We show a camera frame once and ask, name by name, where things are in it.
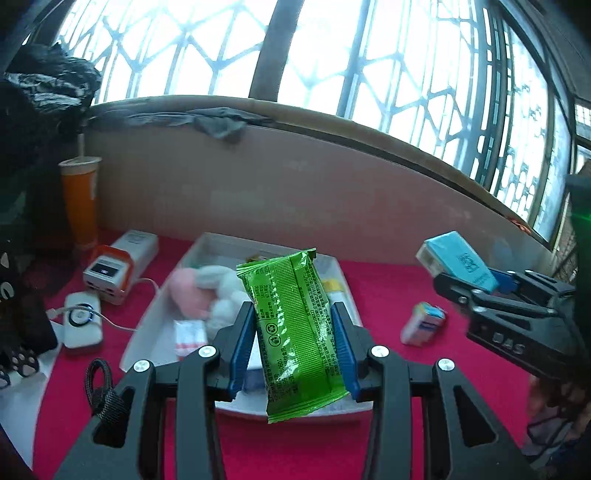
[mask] white cable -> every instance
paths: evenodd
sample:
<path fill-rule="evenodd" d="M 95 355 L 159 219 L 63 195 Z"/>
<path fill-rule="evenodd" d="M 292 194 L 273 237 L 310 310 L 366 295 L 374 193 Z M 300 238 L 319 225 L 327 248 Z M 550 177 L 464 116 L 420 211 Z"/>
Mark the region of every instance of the white cable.
<path fill-rule="evenodd" d="M 157 283 L 156 283 L 154 280 L 152 280 L 151 278 L 148 278 L 148 277 L 141 277 L 141 278 L 138 278 L 138 279 L 137 279 L 137 280 L 134 282 L 134 285 L 135 285 L 136 283 L 140 283 L 140 282 L 143 282 L 143 281 L 149 281 L 149 282 L 150 282 L 150 283 L 151 283 L 151 284 L 154 286 L 155 294 L 156 294 L 156 295 L 158 295 L 158 293 L 160 292 L 160 287 L 159 287 L 159 286 L 158 286 L 158 284 L 157 284 Z"/>
<path fill-rule="evenodd" d="M 85 310 L 86 312 L 91 312 L 92 314 L 97 315 L 100 318 L 102 318 L 103 320 L 109 322 L 115 328 L 118 328 L 121 330 L 126 330 L 127 332 L 135 332 L 135 328 L 122 327 L 121 325 L 117 325 L 116 323 L 111 322 L 102 313 L 97 312 L 96 310 L 91 309 L 90 307 L 85 307 L 84 305 L 73 305 L 72 307 L 62 307 L 60 309 L 49 309 L 46 311 L 46 314 L 50 320 L 53 320 L 58 315 L 62 315 L 63 313 L 70 312 L 72 310 Z"/>

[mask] blue box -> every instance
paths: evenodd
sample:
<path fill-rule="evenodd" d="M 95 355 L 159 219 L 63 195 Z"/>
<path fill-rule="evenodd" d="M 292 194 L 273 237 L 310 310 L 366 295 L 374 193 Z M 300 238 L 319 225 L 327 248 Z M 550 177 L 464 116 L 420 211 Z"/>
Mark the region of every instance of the blue box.
<path fill-rule="evenodd" d="M 425 240 L 417 259 L 432 277 L 448 273 L 489 293 L 499 286 L 486 264 L 457 232 Z"/>

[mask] red table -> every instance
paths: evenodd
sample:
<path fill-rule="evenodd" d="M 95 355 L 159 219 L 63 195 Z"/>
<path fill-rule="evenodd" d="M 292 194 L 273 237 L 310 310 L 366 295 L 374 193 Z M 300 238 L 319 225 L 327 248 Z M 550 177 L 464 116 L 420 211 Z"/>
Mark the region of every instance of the red table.
<path fill-rule="evenodd" d="M 112 242 L 116 235 L 106 235 Z M 160 252 L 145 276 L 162 285 L 170 271 L 191 245 L 190 242 L 160 239 Z M 465 337 L 467 320 L 439 297 L 431 278 L 420 267 L 341 262 L 359 314 L 374 340 L 389 346 L 404 358 L 433 364 L 446 357 L 472 381 L 501 422 L 521 444 L 527 424 L 528 375 Z M 61 307 L 66 295 L 83 289 L 82 269 L 47 308 Z M 122 306 L 102 303 L 103 313 L 122 326 L 134 327 L 153 297 L 152 285 L 134 287 Z M 400 343 L 400 330 L 413 306 L 420 301 L 439 305 L 449 312 L 449 323 L 436 341 L 424 348 Z M 83 388 L 88 363 L 105 358 L 114 370 L 115 381 L 122 372 L 119 360 L 130 333 L 103 324 L 102 350 L 94 355 L 57 358 L 41 404 L 34 443 L 33 470 L 40 480 L 55 474 L 66 453 L 87 423 L 90 411 Z M 167 412 L 165 433 L 165 477 L 174 479 L 174 404 Z M 264 421 L 217 415 L 219 437 L 229 480 L 310 480 L 361 477 L 371 414 L 354 420 L 326 422 L 287 421 L 268 425 Z M 413 478 L 423 478 L 423 430 L 420 402 L 413 400 Z"/>

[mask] white plastic tray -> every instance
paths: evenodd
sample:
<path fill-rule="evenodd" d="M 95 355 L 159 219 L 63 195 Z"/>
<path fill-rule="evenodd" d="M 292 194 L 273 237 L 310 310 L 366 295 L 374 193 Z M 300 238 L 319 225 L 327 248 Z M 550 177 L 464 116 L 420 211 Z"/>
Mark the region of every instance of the white plastic tray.
<path fill-rule="evenodd" d="M 260 255 L 265 258 L 281 257 L 297 252 L 294 248 L 265 244 L 242 238 L 235 238 L 217 233 L 204 233 L 187 251 L 176 268 L 199 268 L 204 265 L 224 265 L 236 268 L 247 258 Z M 345 288 L 344 302 L 351 320 L 361 326 L 361 319 L 349 286 L 345 280 L 339 262 L 328 255 L 316 255 L 314 265 L 321 279 L 335 278 Z M 176 304 L 168 292 L 170 276 L 164 282 L 160 292 L 154 297 L 139 321 L 136 332 L 129 341 L 119 367 L 127 372 L 137 360 L 149 359 L 154 365 L 165 365 L 177 361 L 174 353 L 174 323 L 182 318 Z M 249 368 L 260 368 L 261 360 L 258 348 L 253 348 Z M 371 409 L 371 403 L 358 404 L 350 396 L 331 405 L 316 410 L 306 418 L 333 417 L 342 414 L 358 413 Z M 230 414 L 267 417 L 267 393 L 264 390 L 238 392 L 231 403 L 217 402 L 216 408 Z"/>

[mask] paper cup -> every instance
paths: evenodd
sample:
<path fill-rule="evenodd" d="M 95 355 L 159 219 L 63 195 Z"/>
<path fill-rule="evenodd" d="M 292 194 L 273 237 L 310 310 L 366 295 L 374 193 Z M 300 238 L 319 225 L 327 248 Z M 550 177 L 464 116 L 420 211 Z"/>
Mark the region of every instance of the paper cup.
<path fill-rule="evenodd" d="M 80 250 L 94 248 L 98 242 L 96 179 L 100 160 L 100 157 L 76 157 L 60 162 L 66 213 Z"/>

